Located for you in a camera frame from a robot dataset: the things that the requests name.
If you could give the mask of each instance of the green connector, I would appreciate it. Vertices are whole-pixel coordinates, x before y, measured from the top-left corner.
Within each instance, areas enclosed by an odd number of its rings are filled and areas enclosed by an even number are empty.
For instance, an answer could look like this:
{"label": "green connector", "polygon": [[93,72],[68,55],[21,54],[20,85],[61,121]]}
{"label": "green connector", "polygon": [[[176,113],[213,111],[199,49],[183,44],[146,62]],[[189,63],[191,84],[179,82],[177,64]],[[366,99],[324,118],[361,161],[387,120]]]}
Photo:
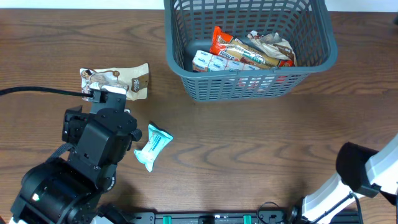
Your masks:
{"label": "green connector", "polygon": [[251,224],[251,215],[243,216],[243,224]]}
{"label": "green connector", "polygon": [[172,224],[172,217],[163,217],[163,224]]}

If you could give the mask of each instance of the snack bar wrapper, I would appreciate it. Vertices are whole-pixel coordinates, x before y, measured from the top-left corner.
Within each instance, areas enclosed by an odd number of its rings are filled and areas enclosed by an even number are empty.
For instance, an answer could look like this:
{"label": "snack bar wrapper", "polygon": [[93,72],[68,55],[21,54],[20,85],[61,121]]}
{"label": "snack bar wrapper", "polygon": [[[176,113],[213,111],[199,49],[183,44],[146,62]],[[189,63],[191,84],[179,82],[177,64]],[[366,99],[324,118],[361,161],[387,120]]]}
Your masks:
{"label": "snack bar wrapper", "polygon": [[163,148],[173,140],[173,136],[169,133],[157,129],[153,125],[148,125],[148,143],[141,150],[134,150],[138,161],[145,164],[146,169],[152,172],[154,168],[154,162],[159,153]]}
{"label": "snack bar wrapper", "polygon": [[269,57],[265,53],[249,47],[232,35],[223,33],[221,28],[218,26],[214,29],[210,53],[230,60],[254,65],[261,69],[291,67],[294,64],[291,60],[281,60]]}
{"label": "snack bar wrapper", "polygon": [[198,50],[192,60],[192,70],[196,72],[223,71],[227,63],[228,60],[223,57]]}
{"label": "snack bar wrapper", "polygon": [[296,55],[292,46],[287,40],[281,38],[278,33],[270,33],[264,36],[253,30],[248,34],[248,38],[268,56],[281,60],[291,60],[294,62],[294,66],[297,66]]}
{"label": "snack bar wrapper", "polygon": [[147,98],[149,67],[145,63],[133,68],[81,68],[81,91],[89,93],[95,90],[110,90],[126,94],[127,100]]}

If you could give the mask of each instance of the wood grain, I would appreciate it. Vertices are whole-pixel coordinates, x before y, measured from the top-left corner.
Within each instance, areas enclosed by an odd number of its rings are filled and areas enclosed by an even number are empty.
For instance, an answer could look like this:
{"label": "wood grain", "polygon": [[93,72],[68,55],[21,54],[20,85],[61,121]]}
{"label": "wood grain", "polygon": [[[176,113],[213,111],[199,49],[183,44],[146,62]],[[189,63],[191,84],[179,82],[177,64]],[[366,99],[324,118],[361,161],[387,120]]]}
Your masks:
{"label": "wood grain", "polygon": [[[398,132],[395,14],[331,13],[336,65],[269,100],[196,103],[165,61],[162,11],[0,10],[0,89],[39,85],[80,91],[81,67],[150,65],[147,100],[129,102],[143,139],[150,121],[174,140],[148,173],[132,152],[102,198],[126,210],[254,210],[289,207],[335,171],[347,141],[380,150]],[[67,108],[79,97],[15,93],[0,98],[0,215],[22,176],[62,144]],[[366,223],[393,223],[381,196],[361,199]]]}

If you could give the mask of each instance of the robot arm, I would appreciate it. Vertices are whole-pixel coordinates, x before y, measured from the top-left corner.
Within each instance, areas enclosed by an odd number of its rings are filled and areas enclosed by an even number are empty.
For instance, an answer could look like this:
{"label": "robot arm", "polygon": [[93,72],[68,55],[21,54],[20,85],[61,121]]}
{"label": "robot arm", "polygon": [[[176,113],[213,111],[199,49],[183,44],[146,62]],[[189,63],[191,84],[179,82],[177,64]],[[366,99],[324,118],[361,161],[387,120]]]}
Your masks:
{"label": "robot arm", "polygon": [[375,197],[379,192],[392,199],[398,189],[398,135],[380,152],[352,143],[345,144],[336,161],[337,172],[316,192],[302,200],[294,223],[330,223],[354,197]]}
{"label": "robot arm", "polygon": [[[90,114],[82,113],[81,106],[66,111],[66,144],[22,179],[12,221],[88,224],[101,195],[114,187],[118,162],[142,134],[137,120],[124,112],[125,94],[92,92]],[[66,151],[65,161],[59,156]]]}

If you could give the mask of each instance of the gray plastic basket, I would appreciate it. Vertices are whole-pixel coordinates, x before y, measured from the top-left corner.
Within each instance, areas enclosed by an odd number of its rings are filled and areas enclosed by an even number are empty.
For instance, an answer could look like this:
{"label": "gray plastic basket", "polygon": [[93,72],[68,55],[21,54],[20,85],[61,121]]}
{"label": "gray plastic basket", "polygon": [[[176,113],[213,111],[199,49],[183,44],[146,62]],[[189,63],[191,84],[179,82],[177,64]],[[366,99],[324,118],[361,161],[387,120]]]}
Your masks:
{"label": "gray plastic basket", "polygon": [[[164,0],[164,5],[167,63],[197,101],[282,96],[337,59],[324,0]],[[278,32],[293,47],[297,67],[194,73],[192,59],[197,50],[209,51],[214,26],[250,46],[250,31]]]}

